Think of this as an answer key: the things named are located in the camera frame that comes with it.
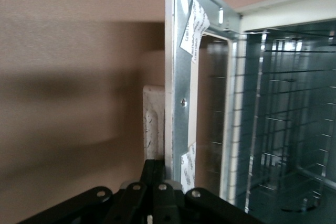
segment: white metal panel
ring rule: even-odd
[[[262,29],[335,19],[335,0],[268,0],[237,9],[240,30]]]

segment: screw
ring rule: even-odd
[[[159,190],[161,190],[161,191],[167,190],[167,185],[166,184],[159,185]]]
[[[181,105],[182,105],[183,107],[186,107],[186,106],[187,106],[187,101],[186,101],[184,98],[181,100]]]
[[[141,186],[140,185],[134,185],[133,186],[133,190],[140,190],[141,189]]]
[[[104,191],[97,192],[97,197],[103,197],[103,196],[105,196],[105,192]]]
[[[194,198],[200,198],[201,193],[200,193],[199,191],[194,190],[194,191],[191,192],[191,195],[192,195]]]

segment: metal enclosure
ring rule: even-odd
[[[305,17],[302,22],[308,23],[302,25],[284,26],[280,18],[270,22],[272,11],[266,10],[265,26],[261,19],[254,25],[247,16],[242,24],[249,30],[241,32],[240,15],[223,1],[197,1],[210,26],[194,66],[181,48],[193,0],[166,0],[167,174],[181,181],[181,156],[196,141],[196,186],[265,223],[334,223],[332,12]],[[331,0],[323,4],[336,8]],[[295,10],[288,23],[300,23],[302,6],[288,6]],[[268,28],[270,24],[279,26]]]

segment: sticker with text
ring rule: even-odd
[[[195,187],[196,143],[191,145],[188,152],[181,156],[181,184],[186,193]]]
[[[197,0],[193,0],[191,13],[180,47],[192,55],[191,60],[195,63],[198,59],[199,47],[203,32],[209,27],[210,22],[203,7]]]

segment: silver bolt head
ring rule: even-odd
[[[133,186],[133,190],[140,190],[141,189],[141,186],[140,185],[134,185]]]
[[[194,198],[200,198],[201,196],[201,193],[197,190],[194,190],[191,192],[191,195],[194,197]]]
[[[105,196],[105,192],[104,191],[97,192],[97,197],[103,197],[103,196]]]
[[[161,191],[167,190],[167,185],[166,184],[159,185],[159,190],[161,190]]]

